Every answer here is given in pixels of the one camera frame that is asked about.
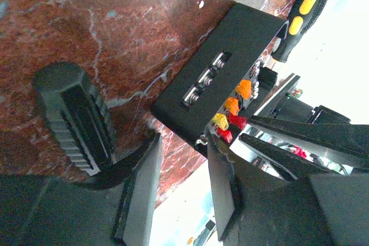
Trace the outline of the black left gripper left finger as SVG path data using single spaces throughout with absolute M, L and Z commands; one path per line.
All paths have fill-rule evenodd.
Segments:
M 81 183 L 2 175 L 1 244 L 148 245 L 161 152 L 161 135 L 153 133 Z

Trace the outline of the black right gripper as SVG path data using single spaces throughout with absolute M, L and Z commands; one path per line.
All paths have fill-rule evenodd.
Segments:
M 299 80 L 291 74 L 274 86 L 248 124 L 335 163 L 368 168 L 368 125 L 350 124 L 350 118 L 332 109 L 304 103 L 298 98 Z M 340 175 L 251 135 L 241 134 L 239 140 L 277 168 L 286 181 L 324 173 Z

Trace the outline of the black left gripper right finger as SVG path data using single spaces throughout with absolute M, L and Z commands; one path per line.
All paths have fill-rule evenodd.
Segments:
M 218 239 L 224 245 L 367 245 L 368 175 L 274 177 L 208 137 Z

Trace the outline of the orange blade fuse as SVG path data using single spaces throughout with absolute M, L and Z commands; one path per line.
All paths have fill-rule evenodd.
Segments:
M 252 82 L 250 80 L 241 80 L 235 89 L 235 93 L 242 96 L 245 100 L 250 99 L 252 95 Z
M 238 115 L 239 113 L 239 100 L 234 97 L 229 97 L 224 103 L 224 108 L 233 115 Z

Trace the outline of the black fuse box base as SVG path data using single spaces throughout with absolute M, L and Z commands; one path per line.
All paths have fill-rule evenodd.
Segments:
M 285 38 L 288 21 L 236 3 L 163 90 L 150 111 L 201 155 L 207 155 L 206 128 L 224 113 L 227 98 L 276 37 Z

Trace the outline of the red blade fuse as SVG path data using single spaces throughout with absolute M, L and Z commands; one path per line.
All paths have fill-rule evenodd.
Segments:
M 244 116 L 234 115 L 230 113 L 228 115 L 228 121 L 230 124 L 236 126 L 240 130 L 244 130 L 247 125 L 247 118 Z

